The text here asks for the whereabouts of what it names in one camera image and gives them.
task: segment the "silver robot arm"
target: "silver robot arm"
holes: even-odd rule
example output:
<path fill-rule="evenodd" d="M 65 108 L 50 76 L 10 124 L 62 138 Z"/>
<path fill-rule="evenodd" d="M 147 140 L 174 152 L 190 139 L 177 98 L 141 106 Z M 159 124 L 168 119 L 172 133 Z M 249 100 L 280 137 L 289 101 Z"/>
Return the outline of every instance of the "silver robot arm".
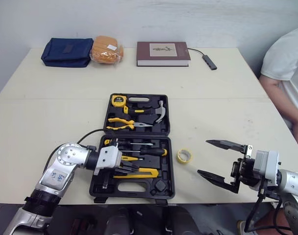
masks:
<path fill-rule="evenodd" d="M 18 209 L 3 234 L 12 235 L 26 228 L 24 234 L 43 231 L 49 226 L 52 214 L 78 167 L 93 170 L 98 175 L 102 168 L 119 168 L 121 157 L 117 145 L 102 148 L 100 154 L 77 143 L 61 145 L 55 153 L 53 164 L 44 172 L 35 190 L 25 199 L 25 205 Z"/>
<path fill-rule="evenodd" d="M 278 152 L 258 150 L 256 158 L 253 159 L 251 158 L 252 145 L 241 145 L 225 140 L 206 142 L 244 155 L 233 163 L 231 176 L 234 182 L 231 184 L 225 183 L 222 176 L 203 170 L 198 170 L 198 173 L 212 184 L 234 193 L 238 193 L 240 182 L 258 191 L 259 199 L 246 220 L 245 232 L 255 231 L 255 228 L 249 229 L 252 217 L 262 200 L 269 197 L 282 202 L 290 228 L 294 235 L 298 235 L 298 173 L 278 169 L 278 165 L 281 164 Z"/>

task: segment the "tool case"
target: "tool case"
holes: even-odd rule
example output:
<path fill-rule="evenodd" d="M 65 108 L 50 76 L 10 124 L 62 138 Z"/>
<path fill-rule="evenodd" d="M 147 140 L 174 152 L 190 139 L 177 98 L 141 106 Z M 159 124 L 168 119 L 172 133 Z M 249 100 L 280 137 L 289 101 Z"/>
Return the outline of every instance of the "tool case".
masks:
<path fill-rule="evenodd" d="M 161 114 L 153 114 L 163 101 L 165 108 L 164 117 L 156 122 Z M 135 110 L 142 110 L 142 113 L 136 114 Z M 175 195 L 173 160 L 171 140 L 168 138 L 170 133 L 169 106 L 166 95 L 157 94 L 111 94 L 104 129 L 108 126 L 117 128 L 125 126 L 121 122 L 109 122 L 109 118 L 121 118 L 150 124 L 148 127 L 137 127 L 134 129 L 126 127 L 124 129 L 113 130 L 115 137 L 119 141 L 129 141 L 134 144 L 120 145 L 122 151 L 138 151 L 140 149 L 163 148 L 167 150 L 166 156 L 153 156 L 149 154 L 141 155 L 139 152 L 123 152 L 123 156 L 141 158 L 142 160 L 130 161 L 141 168 L 154 168 L 158 171 L 155 178 L 113 178 L 114 169 L 102 169 L 97 176 L 93 175 L 91 179 L 89 193 L 95 197 L 95 203 L 105 203 L 109 197 L 132 197 L 132 198 L 151 198 L 155 199 L 158 205 L 167 205 L 167 199 Z M 105 141 L 112 139 L 111 134 L 102 136 L 99 144 L 101 148 L 107 146 Z M 136 143 L 152 143 L 152 146 L 139 145 Z M 143 191 L 122 191 L 119 185 L 122 183 L 136 183 L 143 186 Z"/>

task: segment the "white wall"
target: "white wall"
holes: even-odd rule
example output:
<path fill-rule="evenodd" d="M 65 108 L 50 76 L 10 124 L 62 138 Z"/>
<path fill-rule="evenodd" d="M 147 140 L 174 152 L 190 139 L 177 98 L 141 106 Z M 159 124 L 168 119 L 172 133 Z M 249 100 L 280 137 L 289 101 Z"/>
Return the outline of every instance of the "white wall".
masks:
<path fill-rule="evenodd" d="M 29 48 L 51 37 L 239 47 L 258 74 L 269 46 L 297 27 L 298 0 L 0 0 L 0 90 Z"/>

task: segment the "white t-shirt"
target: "white t-shirt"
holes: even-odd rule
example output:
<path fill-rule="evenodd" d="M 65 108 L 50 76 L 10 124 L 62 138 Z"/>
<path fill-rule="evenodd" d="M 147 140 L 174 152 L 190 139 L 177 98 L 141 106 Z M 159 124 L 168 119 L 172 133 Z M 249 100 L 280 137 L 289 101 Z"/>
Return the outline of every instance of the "white t-shirt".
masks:
<path fill-rule="evenodd" d="M 298 108 L 298 28 L 270 47 L 263 59 L 261 73 L 281 80 L 279 87 Z M 292 123 L 288 120 L 285 122 L 292 129 Z"/>

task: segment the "book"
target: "book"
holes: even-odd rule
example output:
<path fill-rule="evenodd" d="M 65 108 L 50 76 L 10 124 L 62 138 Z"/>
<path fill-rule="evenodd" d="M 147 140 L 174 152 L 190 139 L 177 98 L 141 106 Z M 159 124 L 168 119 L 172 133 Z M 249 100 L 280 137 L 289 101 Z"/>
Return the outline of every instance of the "book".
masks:
<path fill-rule="evenodd" d="M 188 66 L 186 42 L 138 42 L 137 66 Z"/>

